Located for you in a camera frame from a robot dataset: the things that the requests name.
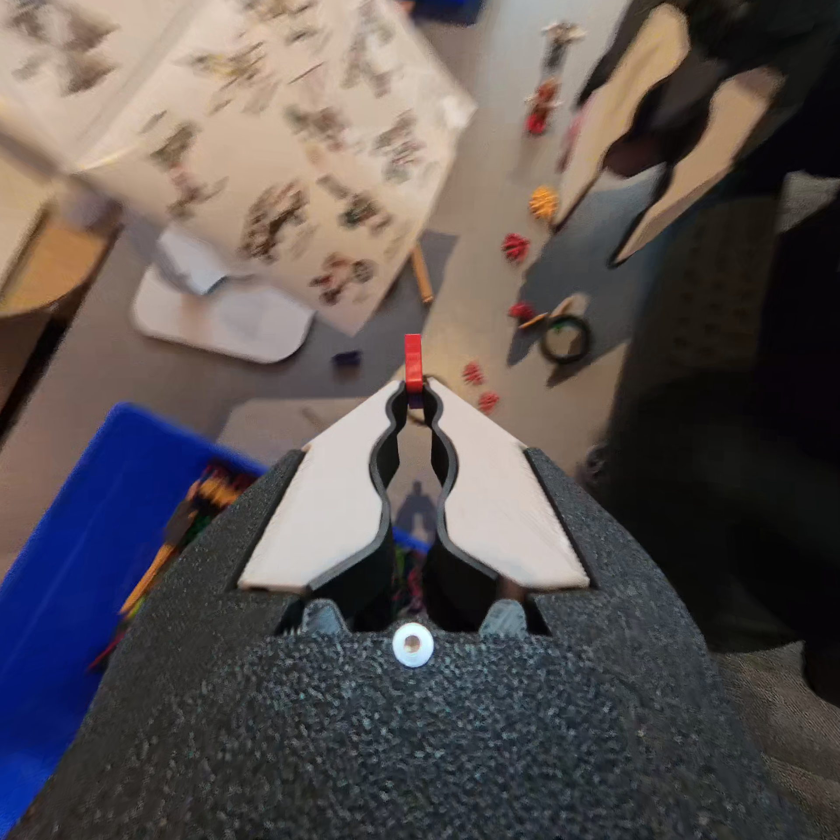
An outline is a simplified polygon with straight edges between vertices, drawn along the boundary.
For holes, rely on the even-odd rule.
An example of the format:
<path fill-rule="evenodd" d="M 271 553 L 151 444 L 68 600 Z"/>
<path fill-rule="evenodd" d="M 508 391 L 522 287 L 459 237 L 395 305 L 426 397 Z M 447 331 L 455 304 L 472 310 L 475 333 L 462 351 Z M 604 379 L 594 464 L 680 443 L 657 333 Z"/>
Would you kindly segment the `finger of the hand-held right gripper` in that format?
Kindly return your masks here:
<path fill-rule="evenodd" d="M 723 180 L 784 80 L 777 69 L 761 66 L 729 77 L 717 87 L 698 141 L 668 171 L 664 189 L 628 229 L 611 257 L 612 267 L 620 266 L 653 241 Z"/>
<path fill-rule="evenodd" d="M 581 110 L 564 159 L 555 228 L 564 226 L 601 177 L 608 151 L 631 130 L 648 93 L 677 70 L 689 51 L 686 16 L 670 4 L 656 6 Z"/>

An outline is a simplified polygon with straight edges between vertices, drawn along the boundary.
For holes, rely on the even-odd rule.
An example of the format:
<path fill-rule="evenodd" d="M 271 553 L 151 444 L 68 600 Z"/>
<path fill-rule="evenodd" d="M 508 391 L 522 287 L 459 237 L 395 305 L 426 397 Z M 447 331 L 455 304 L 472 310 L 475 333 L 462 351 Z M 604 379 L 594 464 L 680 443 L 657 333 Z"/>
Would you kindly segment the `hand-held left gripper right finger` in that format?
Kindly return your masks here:
<path fill-rule="evenodd" d="M 528 592 L 583 590 L 590 576 L 526 456 L 526 445 L 435 378 L 423 389 L 441 490 L 441 547 Z"/>

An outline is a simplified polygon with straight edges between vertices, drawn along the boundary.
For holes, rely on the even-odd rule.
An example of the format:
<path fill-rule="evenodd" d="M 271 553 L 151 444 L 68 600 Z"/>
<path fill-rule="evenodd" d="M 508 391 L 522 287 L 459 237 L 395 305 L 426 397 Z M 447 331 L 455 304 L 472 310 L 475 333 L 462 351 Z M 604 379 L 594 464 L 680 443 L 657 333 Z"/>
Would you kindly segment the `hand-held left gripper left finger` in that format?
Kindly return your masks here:
<path fill-rule="evenodd" d="M 388 382 L 304 446 L 240 590 L 315 592 L 382 542 L 390 480 L 375 453 L 405 425 L 405 395 L 402 382 Z"/>

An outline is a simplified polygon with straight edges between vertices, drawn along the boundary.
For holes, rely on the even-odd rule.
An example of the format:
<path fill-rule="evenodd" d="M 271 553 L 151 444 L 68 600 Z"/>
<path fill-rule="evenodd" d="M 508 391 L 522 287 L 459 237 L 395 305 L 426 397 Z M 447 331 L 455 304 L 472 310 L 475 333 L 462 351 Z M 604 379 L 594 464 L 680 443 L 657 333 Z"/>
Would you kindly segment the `small red toy assembly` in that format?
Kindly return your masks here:
<path fill-rule="evenodd" d="M 528 113 L 524 129 L 528 135 L 539 137 L 549 127 L 553 112 L 560 105 L 560 90 L 560 78 L 549 76 L 541 80 L 533 94 L 525 100 Z"/>

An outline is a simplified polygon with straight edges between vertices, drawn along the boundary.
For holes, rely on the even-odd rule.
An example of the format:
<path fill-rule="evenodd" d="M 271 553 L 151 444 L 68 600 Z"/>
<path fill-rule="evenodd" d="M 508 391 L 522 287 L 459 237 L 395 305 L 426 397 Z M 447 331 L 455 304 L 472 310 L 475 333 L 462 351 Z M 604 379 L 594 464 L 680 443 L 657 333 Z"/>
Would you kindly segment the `pile of colourful toy pieces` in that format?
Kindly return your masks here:
<path fill-rule="evenodd" d="M 141 607 L 170 566 L 256 479 L 255 474 L 236 471 L 224 462 L 213 461 L 206 466 L 173 511 L 165 526 L 162 544 L 149 568 L 120 607 L 119 621 L 111 640 L 90 662 L 87 672 L 104 672 Z M 396 513 L 392 525 L 395 565 L 391 614 L 394 617 L 418 616 L 426 612 L 422 571 L 431 546 L 433 508 L 430 496 L 416 480 Z"/>

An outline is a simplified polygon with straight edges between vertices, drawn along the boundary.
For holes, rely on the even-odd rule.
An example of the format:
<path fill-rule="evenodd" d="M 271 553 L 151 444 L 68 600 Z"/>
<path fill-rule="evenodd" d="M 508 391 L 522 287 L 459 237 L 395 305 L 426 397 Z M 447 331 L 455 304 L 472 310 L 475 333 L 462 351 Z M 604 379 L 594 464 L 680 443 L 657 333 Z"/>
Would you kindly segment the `blue plastic bin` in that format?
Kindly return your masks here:
<path fill-rule="evenodd" d="M 2 828 L 20 838 L 654 837 L 665 770 L 688 726 L 681 690 L 626 672 L 663 650 L 653 607 L 678 598 L 653 561 L 543 451 L 526 456 L 594 589 L 539 596 L 545 634 L 447 629 L 442 582 L 421 668 L 392 623 L 385 535 L 315 592 L 240 590 L 299 466 L 290 450 L 170 566 L 101 678 L 87 673 L 216 450 L 120 405 L 91 441 L 2 588 Z"/>

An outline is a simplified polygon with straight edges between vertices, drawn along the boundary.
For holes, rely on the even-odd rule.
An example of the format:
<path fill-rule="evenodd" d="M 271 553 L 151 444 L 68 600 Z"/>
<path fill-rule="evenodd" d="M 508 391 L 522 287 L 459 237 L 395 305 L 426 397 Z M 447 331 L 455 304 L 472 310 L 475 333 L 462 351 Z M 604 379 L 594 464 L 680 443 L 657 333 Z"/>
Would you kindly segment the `black toy tyre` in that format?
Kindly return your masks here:
<path fill-rule="evenodd" d="M 545 358 L 557 365 L 582 361 L 592 347 L 592 329 L 580 316 L 563 313 L 552 316 L 540 340 Z"/>

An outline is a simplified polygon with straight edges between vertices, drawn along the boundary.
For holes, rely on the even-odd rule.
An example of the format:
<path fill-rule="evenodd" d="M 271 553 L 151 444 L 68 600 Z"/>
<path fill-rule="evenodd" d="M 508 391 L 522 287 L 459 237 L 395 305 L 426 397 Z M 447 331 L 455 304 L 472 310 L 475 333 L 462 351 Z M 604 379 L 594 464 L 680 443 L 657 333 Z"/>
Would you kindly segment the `black perforated tray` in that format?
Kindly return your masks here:
<path fill-rule="evenodd" d="M 794 195 L 745 372 L 650 391 L 613 434 L 604 506 L 710 647 L 800 642 L 838 669 L 838 192 Z"/>

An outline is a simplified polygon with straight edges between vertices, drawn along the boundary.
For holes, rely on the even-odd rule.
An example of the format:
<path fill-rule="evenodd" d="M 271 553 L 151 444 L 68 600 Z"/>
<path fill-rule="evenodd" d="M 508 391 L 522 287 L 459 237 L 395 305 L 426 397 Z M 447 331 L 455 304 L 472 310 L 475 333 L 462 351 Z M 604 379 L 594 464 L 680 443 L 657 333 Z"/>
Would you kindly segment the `long yellow toy rod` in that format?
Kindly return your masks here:
<path fill-rule="evenodd" d="M 415 277 L 419 297 L 424 305 L 429 306 L 434 302 L 434 289 L 429 277 L 427 263 L 422 247 L 415 244 L 411 253 L 411 266 Z"/>

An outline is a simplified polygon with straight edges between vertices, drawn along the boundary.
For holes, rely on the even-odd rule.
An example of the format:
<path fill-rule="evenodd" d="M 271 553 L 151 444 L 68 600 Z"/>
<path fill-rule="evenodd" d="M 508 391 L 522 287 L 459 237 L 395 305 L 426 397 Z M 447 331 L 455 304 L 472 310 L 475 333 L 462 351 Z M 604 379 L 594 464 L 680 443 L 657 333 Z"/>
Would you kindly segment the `toy model instruction sheet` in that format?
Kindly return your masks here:
<path fill-rule="evenodd" d="M 2 2 L 2 130 L 352 336 L 476 105 L 396 2 Z"/>

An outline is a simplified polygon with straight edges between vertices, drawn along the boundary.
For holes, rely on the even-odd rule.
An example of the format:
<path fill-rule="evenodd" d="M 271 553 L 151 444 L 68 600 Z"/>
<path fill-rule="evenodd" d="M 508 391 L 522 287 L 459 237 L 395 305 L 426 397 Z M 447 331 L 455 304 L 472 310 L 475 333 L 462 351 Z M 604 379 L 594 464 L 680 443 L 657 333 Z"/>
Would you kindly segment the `round wooden table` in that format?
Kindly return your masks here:
<path fill-rule="evenodd" d="M 97 275 L 122 215 L 120 203 L 89 184 L 2 150 L 2 406 L 55 310 Z"/>

